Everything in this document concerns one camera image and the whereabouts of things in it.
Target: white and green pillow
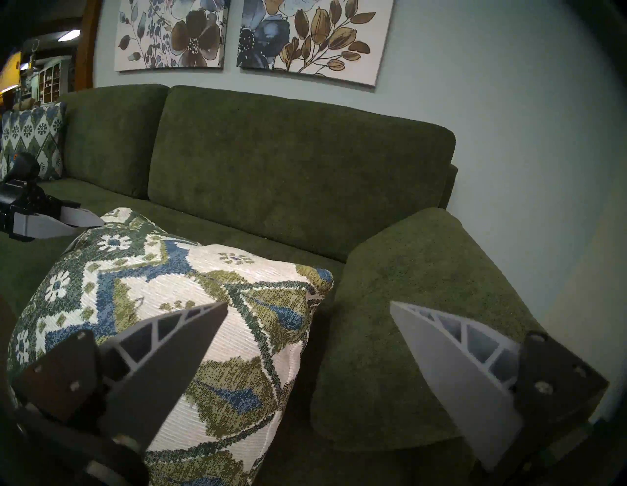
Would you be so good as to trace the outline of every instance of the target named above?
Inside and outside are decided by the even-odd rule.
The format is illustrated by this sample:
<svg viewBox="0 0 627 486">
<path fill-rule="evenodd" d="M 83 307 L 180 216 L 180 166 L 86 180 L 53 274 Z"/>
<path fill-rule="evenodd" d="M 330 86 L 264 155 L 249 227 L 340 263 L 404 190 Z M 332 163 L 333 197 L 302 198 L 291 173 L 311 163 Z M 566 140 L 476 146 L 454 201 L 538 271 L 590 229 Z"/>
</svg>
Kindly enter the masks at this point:
<svg viewBox="0 0 627 486">
<path fill-rule="evenodd" d="M 91 329 L 100 343 L 148 317 L 227 302 L 225 322 L 145 462 L 154 486 L 252 483 L 332 275 L 201 246 L 129 208 L 103 219 L 55 263 L 19 318 L 9 376 L 78 329 Z"/>
<path fill-rule="evenodd" d="M 6 112 L 2 117 L 0 178 L 11 168 L 13 155 L 28 152 L 40 165 L 39 180 L 52 181 L 63 175 L 61 133 L 65 103 L 23 112 Z"/>
</svg>

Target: floral pattern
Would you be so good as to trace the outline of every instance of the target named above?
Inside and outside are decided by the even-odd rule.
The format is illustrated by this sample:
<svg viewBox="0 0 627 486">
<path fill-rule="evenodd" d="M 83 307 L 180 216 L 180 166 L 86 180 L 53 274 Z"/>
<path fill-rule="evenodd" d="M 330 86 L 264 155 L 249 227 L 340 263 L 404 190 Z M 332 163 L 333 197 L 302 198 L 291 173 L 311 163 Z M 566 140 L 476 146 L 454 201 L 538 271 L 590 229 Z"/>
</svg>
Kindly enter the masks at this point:
<svg viewBox="0 0 627 486">
<path fill-rule="evenodd" d="M 250 257 L 246 255 L 242 255 L 241 253 L 218 253 L 220 255 L 220 260 L 225 263 L 235 263 L 235 265 L 242 265 L 243 263 L 254 263 Z"/>
<path fill-rule="evenodd" d="M 28 363 L 28 348 L 30 346 L 27 329 L 18 332 L 17 342 L 15 345 L 15 357 L 20 364 L 26 364 Z"/>
<path fill-rule="evenodd" d="M 276 57 L 290 40 L 290 24 L 280 15 L 264 20 L 262 0 L 244 3 L 241 18 L 237 65 L 243 68 L 270 69 L 268 58 Z"/>
<path fill-rule="evenodd" d="M 115 69 L 221 68 L 229 4 L 229 0 L 122 2 Z"/>
<path fill-rule="evenodd" d="M 205 10 L 194 10 L 187 14 L 185 21 L 176 23 L 170 38 L 170 50 L 181 55 L 179 66 L 206 68 L 213 61 L 220 47 L 220 27 L 216 24 L 215 13 L 205 15 Z"/>
<path fill-rule="evenodd" d="M 59 102 L 2 116 L 0 179 L 6 175 L 18 152 L 28 152 L 40 165 L 38 181 L 54 181 L 63 174 L 61 135 L 65 103 Z"/>
<path fill-rule="evenodd" d="M 105 235 L 98 242 L 98 249 L 100 251 L 121 251 L 128 250 L 129 248 L 130 238 L 128 236 Z"/>
<path fill-rule="evenodd" d="M 392 4 L 330 0 L 325 9 L 320 0 L 244 0 L 237 65 L 374 85 Z M 368 73 L 356 68 L 364 56 L 373 58 Z"/>
<path fill-rule="evenodd" d="M 54 302 L 58 298 L 63 298 L 68 293 L 67 286 L 70 284 L 70 272 L 65 270 L 53 275 L 50 285 L 46 289 L 45 299 L 47 302 Z"/>
</svg>

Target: wall art canvas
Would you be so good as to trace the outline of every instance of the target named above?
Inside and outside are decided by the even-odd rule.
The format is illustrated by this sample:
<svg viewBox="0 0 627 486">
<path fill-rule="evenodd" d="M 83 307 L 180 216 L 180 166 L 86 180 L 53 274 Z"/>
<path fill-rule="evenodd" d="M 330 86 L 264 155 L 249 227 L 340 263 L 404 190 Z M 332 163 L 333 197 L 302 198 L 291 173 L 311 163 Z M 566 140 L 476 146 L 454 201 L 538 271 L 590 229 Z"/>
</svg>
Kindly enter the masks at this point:
<svg viewBox="0 0 627 486">
<path fill-rule="evenodd" d="M 231 0 L 120 0 L 115 70 L 222 68 Z"/>
<path fill-rule="evenodd" d="M 394 0 L 244 0 L 237 65 L 374 86 Z"/>
</svg>

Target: brown flower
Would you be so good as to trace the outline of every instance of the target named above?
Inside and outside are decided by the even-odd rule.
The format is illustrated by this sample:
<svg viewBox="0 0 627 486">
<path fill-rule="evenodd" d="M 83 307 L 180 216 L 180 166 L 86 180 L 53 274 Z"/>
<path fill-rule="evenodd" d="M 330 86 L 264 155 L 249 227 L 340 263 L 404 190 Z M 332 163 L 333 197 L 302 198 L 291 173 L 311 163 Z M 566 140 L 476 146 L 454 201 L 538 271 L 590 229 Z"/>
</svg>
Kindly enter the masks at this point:
<svg viewBox="0 0 627 486">
<path fill-rule="evenodd" d="M 193 10 L 185 20 L 176 23 L 170 37 L 172 54 L 182 54 L 179 66 L 206 68 L 205 59 L 213 61 L 220 49 L 218 16 L 210 13 L 205 17 L 203 9 Z"/>
</svg>

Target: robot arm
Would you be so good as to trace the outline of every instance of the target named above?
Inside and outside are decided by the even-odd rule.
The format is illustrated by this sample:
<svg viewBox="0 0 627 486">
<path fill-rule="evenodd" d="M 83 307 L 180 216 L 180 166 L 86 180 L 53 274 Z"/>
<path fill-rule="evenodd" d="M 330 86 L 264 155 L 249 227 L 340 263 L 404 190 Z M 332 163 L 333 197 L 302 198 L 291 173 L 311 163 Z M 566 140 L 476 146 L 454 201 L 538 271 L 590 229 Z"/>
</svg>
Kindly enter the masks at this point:
<svg viewBox="0 0 627 486">
<path fill-rule="evenodd" d="M 47 196 L 35 179 L 37 160 L 28 153 L 16 154 L 0 182 L 0 231 L 23 242 L 35 238 L 73 235 L 76 228 L 93 228 L 104 221 L 80 204 Z"/>
</svg>

